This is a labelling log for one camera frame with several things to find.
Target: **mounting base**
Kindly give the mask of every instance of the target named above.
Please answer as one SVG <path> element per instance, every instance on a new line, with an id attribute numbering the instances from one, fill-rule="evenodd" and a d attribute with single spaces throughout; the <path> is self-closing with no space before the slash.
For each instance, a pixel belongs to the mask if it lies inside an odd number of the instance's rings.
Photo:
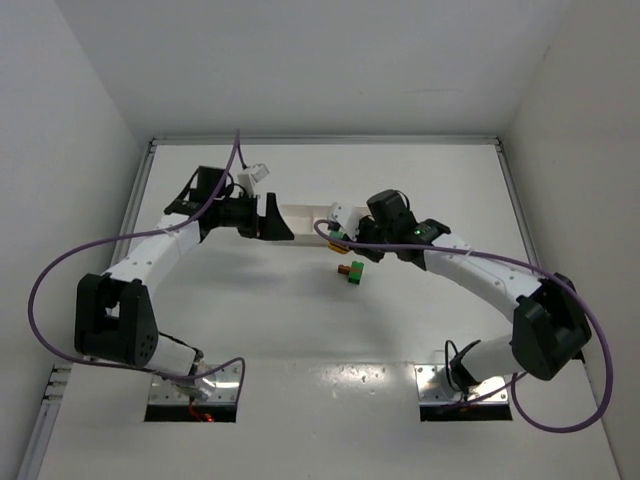
<path id="1" fill-rule="evenodd" d="M 236 397 L 241 374 L 241 366 L 230 366 L 199 380 L 206 384 L 211 395 L 205 400 L 195 398 L 192 405 L 193 411 L 198 415 L 211 415 L 213 423 L 235 422 Z M 149 387 L 145 422 L 202 421 L 190 411 L 190 398 L 186 392 L 188 390 L 183 387 L 153 375 Z"/>
<path id="2" fill-rule="evenodd" d="M 443 384 L 444 364 L 416 365 L 416 385 L 418 403 L 422 421 L 473 421 L 473 420 L 511 420 L 509 394 L 506 390 L 482 400 L 476 404 L 457 408 L 456 402 L 462 401 L 460 392 L 453 392 Z M 473 400 L 505 385 L 502 377 L 492 377 L 470 389 L 468 400 Z"/>

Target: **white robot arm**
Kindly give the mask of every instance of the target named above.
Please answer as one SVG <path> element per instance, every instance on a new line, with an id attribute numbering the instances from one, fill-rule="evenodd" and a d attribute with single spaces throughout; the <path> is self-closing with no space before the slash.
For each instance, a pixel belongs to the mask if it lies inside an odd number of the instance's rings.
<path id="1" fill-rule="evenodd" d="M 160 234 L 146 238 L 124 260 L 101 275 L 87 274 L 78 283 L 75 349 L 78 353 L 175 376 L 193 375 L 202 353 L 159 332 L 151 299 L 162 280 L 184 255 L 218 227 L 232 227 L 247 238 L 292 240 L 274 193 L 266 195 L 265 216 L 258 214 L 253 187 L 266 167 L 252 166 L 239 178 L 243 194 L 233 197 L 228 184 L 197 221 L 179 229 L 207 203 L 224 170 L 199 167 L 157 224 Z"/>
<path id="2" fill-rule="evenodd" d="M 416 221 L 396 190 L 371 197 L 367 205 L 371 216 L 334 204 L 327 220 L 332 238 L 372 245 L 354 248 L 354 252 L 374 262 L 379 262 L 388 251 L 376 249 L 376 244 L 472 250 L 446 225 L 432 219 Z M 330 246 L 337 251 L 345 250 L 338 244 Z M 485 379 L 519 372 L 550 380 L 591 338 L 582 310 L 553 282 L 496 260 L 471 255 L 402 249 L 394 253 L 402 261 L 456 282 L 493 305 L 513 324 L 511 335 L 472 342 L 451 360 L 448 370 L 452 388 L 456 390 L 466 393 Z M 573 288 L 568 279 L 556 276 Z"/>

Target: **black joint housing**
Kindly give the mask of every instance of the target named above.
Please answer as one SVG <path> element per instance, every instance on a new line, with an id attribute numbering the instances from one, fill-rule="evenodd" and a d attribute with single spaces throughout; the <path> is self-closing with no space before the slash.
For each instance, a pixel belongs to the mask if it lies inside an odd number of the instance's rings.
<path id="1" fill-rule="evenodd" d="M 119 306 L 118 316 L 107 313 Z M 145 366 L 158 345 L 149 292 L 139 280 L 87 274 L 78 283 L 74 346 L 78 353 Z"/>
<path id="2" fill-rule="evenodd" d="M 432 245 L 440 235 L 451 233 L 449 227 L 436 220 L 418 223 L 397 190 L 385 190 L 374 195 L 367 200 L 367 206 L 386 243 Z M 422 250 L 403 249 L 394 253 L 404 262 L 427 269 Z"/>
<path id="3" fill-rule="evenodd" d="M 575 291 L 571 280 L 555 276 Z M 518 303 L 513 316 L 513 356 L 534 377 L 551 380 L 591 339 L 585 313 L 549 279 L 540 279 L 540 288 L 529 297 L 519 297 Z"/>

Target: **white table surface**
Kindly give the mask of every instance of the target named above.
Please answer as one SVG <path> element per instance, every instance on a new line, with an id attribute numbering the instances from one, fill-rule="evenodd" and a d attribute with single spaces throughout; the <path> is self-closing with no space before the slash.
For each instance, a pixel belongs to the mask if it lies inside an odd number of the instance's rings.
<path id="1" fill-rule="evenodd" d="M 198 165 L 228 146 L 160 146 L 136 230 L 152 227 Z M 281 204 L 364 205 L 397 188 L 418 217 L 448 224 L 477 249 L 524 259 L 492 145 L 247 145 Z M 236 424 L 144 423 L 148 376 L 75 366 L 40 479 L 618 478 L 600 423 L 551 435 L 510 422 L 420 423 L 413 363 L 442 361 L 510 331 L 497 311 L 445 279 L 389 255 L 350 262 L 318 247 L 264 244 L 214 231 L 153 300 L 162 331 L 211 363 L 248 362 Z M 521 382 L 535 418 L 569 424 L 595 408 L 584 369 Z"/>

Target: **purple cable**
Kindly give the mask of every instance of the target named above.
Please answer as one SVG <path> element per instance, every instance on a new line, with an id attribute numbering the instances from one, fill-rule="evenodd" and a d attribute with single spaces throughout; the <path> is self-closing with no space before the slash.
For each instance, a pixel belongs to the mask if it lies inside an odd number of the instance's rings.
<path id="1" fill-rule="evenodd" d="M 69 257 L 71 257 L 72 255 L 75 255 L 76 253 L 82 252 L 84 250 L 88 250 L 88 249 L 93 248 L 93 247 L 98 247 L 100 245 L 106 245 L 108 243 L 118 242 L 120 240 L 130 240 L 130 239 L 133 239 L 133 238 L 153 237 L 155 235 L 163 235 L 163 234 L 166 234 L 167 231 L 172 232 L 174 230 L 179 230 L 182 227 L 184 227 L 184 226 L 186 226 L 186 225 L 198 220 L 207 211 L 207 209 L 211 206 L 211 204 L 215 200 L 216 196 L 218 195 L 218 193 L 220 192 L 220 190 L 224 186 L 225 181 L 227 179 L 227 176 L 229 175 L 229 172 L 231 170 L 231 166 L 233 165 L 233 161 L 235 160 L 236 153 L 238 152 L 239 148 L 240 148 L 240 131 L 236 131 L 235 139 L 233 141 L 233 148 L 231 149 L 231 155 L 229 156 L 229 161 L 227 162 L 227 166 L 224 169 L 224 172 L 223 172 L 222 177 L 220 178 L 220 181 L 215 186 L 215 188 L 213 189 L 213 192 L 211 193 L 211 196 L 206 201 L 206 203 L 200 208 L 200 210 L 198 210 L 192 217 L 188 218 L 184 222 L 179 223 L 177 225 L 174 225 L 172 227 L 169 227 L 167 229 L 163 229 L 163 230 L 149 230 L 149 231 L 146 231 L 146 232 L 128 233 L 128 234 L 125 234 L 125 235 L 118 235 L 118 236 L 115 236 L 115 237 L 103 238 L 101 240 L 95 240 L 93 242 L 85 243 L 84 245 L 80 245 L 78 247 L 75 247 L 75 248 L 69 250 L 68 252 L 63 253 L 58 258 L 56 258 L 54 261 L 52 261 L 49 265 L 47 265 L 42 272 L 40 272 L 40 275 L 38 275 L 38 278 L 36 278 L 36 281 L 33 284 L 33 287 L 31 288 L 31 293 L 29 294 L 29 302 L 28 302 L 28 305 L 27 305 L 27 316 L 29 318 L 29 326 L 31 327 L 31 331 L 33 332 L 33 334 L 35 335 L 37 340 L 42 344 L 42 346 L 44 348 L 49 350 L 51 353 L 53 353 L 57 357 L 60 357 L 63 360 L 66 360 L 67 362 L 79 363 L 81 365 L 90 365 L 90 366 L 93 366 L 93 367 L 117 368 L 117 369 L 121 369 L 121 370 L 135 370 L 135 371 L 141 371 L 141 372 L 147 372 L 147 373 L 155 373 L 157 375 L 160 375 L 160 376 L 162 376 L 164 378 L 168 378 L 170 380 L 196 380 L 198 378 L 203 378 L 203 377 L 206 377 L 208 375 L 212 375 L 212 374 L 222 370 L 223 368 L 228 367 L 229 365 L 232 365 L 233 363 L 240 362 L 242 364 L 242 373 L 240 375 L 240 382 L 239 382 L 239 385 L 238 385 L 238 393 L 236 394 L 236 405 L 237 405 L 237 403 L 239 401 L 239 398 L 240 398 L 240 393 L 241 393 L 241 390 L 242 390 L 242 384 L 244 382 L 244 373 L 245 373 L 245 366 L 246 366 L 245 360 L 242 357 L 236 357 L 236 358 L 234 358 L 232 360 L 229 360 L 228 362 L 226 362 L 226 363 L 224 363 L 222 365 L 218 365 L 215 368 L 212 368 L 210 370 L 206 370 L 206 371 L 204 371 L 202 373 L 198 373 L 197 375 L 189 375 L 189 376 L 179 376 L 179 375 L 173 375 L 173 374 L 164 373 L 164 372 L 155 372 L 155 371 L 149 370 L 147 368 L 136 368 L 136 367 L 131 367 L 131 366 L 128 366 L 128 365 L 117 365 L 117 364 L 112 364 L 112 363 L 107 363 L 107 362 L 92 362 L 90 360 L 85 360 L 83 358 L 78 358 L 78 357 L 74 357 L 74 356 L 68 355 L 68 354 L 64 353 L 63 351 L 57 349 L 53 345 L 51 345 L 44 338 L 44 336 L 42 335 L 42 333 L 38 329 L 38 325 L 36 324 L 36 320 L 35 320 L 35 316 L 34 316 L 33 310 L 34 310 L 34 303 L 35 303 L 35 299 L 36 299 L 36 294 L 38 293 L 38 289 L 40 288 L 40 285 L 42 284 L 42 282 L 45 279 L 45 277 L 60 262 L 62 262 L 63 260 L 65 260 L 65 259 L 67 259 Z"/>
<path id="2" fill-rule="evenodd" d="M 499 392 L 500 390 L 503 390 L 504 388 L 510 385 L 511 395 L 513 396 L 513 404 L 516 407 L 516 410 L 518 411 L 518 413 L 520 413 L 520 415 L 522 415 L 522 417 L 534 427 L 550 433 L 573 433 L 573 432 L 578 432 L 580 430 L 584 430 L 585 428 L 591 426 L 592 424 L 600 420 L 604 415 L 604 413 L 607 411 L 607 408 L 609 407 L 609 403 L 611 402 L 611 395 L 613 394 L 613 359 L 611 358 L 611 349 L 609 348 L 609 343 L 607 342 L 607 339 L 605 337 L 602 326 L 600 325 L 600 322 L 598 322 L 598 319 L 596 318 L 595 314 L 591 311 L 591 308 L 589 308 L 589 305 L 587 305 L 586 302 L 582 300 L 582 298 L 580 298 L 580 296 L 578 296 L 578 294 L 574 292 L 573 289 L 571 289 L 571 287 L 569 287 L 566 283 L 558 279 L 553 273 L 547 270 L 544 270 L 540 267 L 537 267 L 535 265 L 531 265 L 527 262 L 516 260 L 515 258 L 505 257 L 503 255 L 497 255 L 495 253 L 478 252 L 475 250 L 462 250 L 459 248 L 435 247 L 431 245 L 412 245 L 412 244 L 394 245 L 394 244 L 388 244 L 388 243 L 356 243 L 356 242 L 348 242 L 345 240 L 337 240 L 335 238 L 331 238 L 329 235 L 327 235 L 322 230 L 320 230 L 320 225 L 328 225 L 328 224 L 329 222 L 327 220 L 318 220 L 313 224 L 313 228 L 321 238 L 331 243 L 343 245 L 349 248 L 372 248 L 375 250 L 429 250 L 432 252 L 451 253 L 455 255 L 471 255 L 473 257 L 486 258 L 489 260 L 497 260 L 499 262 L 510 263 L 511 265 L 516 265 L 518 267 L 531 270 L 539 275 L 542 275 L 548 278 L 551 282 L 555 283 L 557 286 L 559 286 L 565 292 L 567 292 L 569 296 L 580 306 L 580 308 L 584 311 L 585 315 L 589 319 L 589 322 L 591 323 L 593 330 L 596 332 L 596 336 L 598 337 L 598 341 L 600 342 L 600 346 L 602 347 L 602 355 L 604 356 L 604 365 L 605 365 L 605 387 L 604 387 L 604 394 L 602 395 L 602 401 L 600 402 L 600 405 L 598 405 L 598 408 L 593 413 L 593 415 L 591 415 L 586 420 L 580 423 L 577 423 L 576 425 L 571 425 L 568 427 L 550 427 L 550 426 L 542 425 L 541 423 L 538 423 L 537 421 L 531 419 L 528 415 L 526 415 L 523 412 L 522 406 L 520 405 L 520 402 L 518 401 L 518 397 L 516 395 L 516 387 L 515 387 L 517 380 L 519 380 L 521 376 L 516 377 L 516 375 L 514 375 L 511 381 L 507 385 L 505 385 L 505 387 L 502 387 L 499 390 L 496 390 L 495 392 L 491 392 L 490 394 L 487 394 L 487 395 L 489 396 L 494 395 L 495 393 Z"/>

